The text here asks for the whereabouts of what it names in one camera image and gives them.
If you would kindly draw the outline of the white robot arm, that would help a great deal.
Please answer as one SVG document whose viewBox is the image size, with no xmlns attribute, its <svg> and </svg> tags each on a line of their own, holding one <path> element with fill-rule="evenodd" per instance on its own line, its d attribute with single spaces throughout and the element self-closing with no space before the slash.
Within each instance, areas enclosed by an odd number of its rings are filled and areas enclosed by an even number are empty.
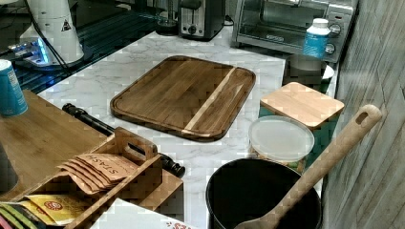
<svg viewBox="0 0 405 229">
<path fill-rule="evenodd" d="M 9 46 L 18 58 L 35 68 L 50 71 L 75 67 L 93 57 L 80 43 L 68 0 L 24 0 L 31 25 Z"/>
</svg>

